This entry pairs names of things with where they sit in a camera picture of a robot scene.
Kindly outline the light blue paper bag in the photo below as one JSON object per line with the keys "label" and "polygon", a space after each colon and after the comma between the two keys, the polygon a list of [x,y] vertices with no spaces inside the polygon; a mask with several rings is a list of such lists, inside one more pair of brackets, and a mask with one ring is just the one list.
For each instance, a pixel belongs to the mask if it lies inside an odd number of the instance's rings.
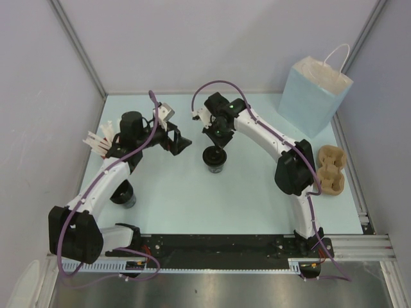
{"label": "light blue paper bag", "polygon": [[290,69],[277,112],[310,138],[330,123],[353,85],[342,72],[350,51],[341,44],[323,60],[307,56]]}

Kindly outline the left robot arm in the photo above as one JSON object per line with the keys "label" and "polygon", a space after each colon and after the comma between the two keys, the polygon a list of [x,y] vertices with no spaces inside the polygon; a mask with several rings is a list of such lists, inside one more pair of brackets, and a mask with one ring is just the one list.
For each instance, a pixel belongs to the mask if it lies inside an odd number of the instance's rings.
{"label": "left robot arm", "polygon": [[83,262],[94,263],[101,253],[120,248],[127,256],[137,255],[142,248],[137,227],[116,223],[100,228],[98,218],[108,202],[133,207],[134,190],[128,177],[143,157],[143,149],[160,145],[178,155],[191,145],[171,123],[174,111],[161,105],[153,111],[151,121],[140,112],[126,112],[118,125],[108,121],[100,126],[103,136],[92,132],[86,140],[92,151],[103,159],[98,173],[88,186],[66,206],[55,206],[48,216],[51,253]]}

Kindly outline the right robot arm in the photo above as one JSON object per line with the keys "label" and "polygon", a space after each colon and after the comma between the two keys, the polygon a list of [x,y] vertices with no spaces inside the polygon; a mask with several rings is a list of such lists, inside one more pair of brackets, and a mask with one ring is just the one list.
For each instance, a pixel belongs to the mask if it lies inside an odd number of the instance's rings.
{"label": "right robot arm", "polygon": [[274,129],[243,99],[228,101],[220,93],[209,96],[204,106],[192,111],[193,119],[199,119],[206,134],[218,149],[223,149],[235,132],[242,133],[262,147],[276,163],[274,182],[285,194],[293,196],[297,252],[312,257],[319,250],[315,238],[321,232],[315,220],[315,210],[309,196],[314,195],[315,163],[311,144],[303,139],[295,141]]}

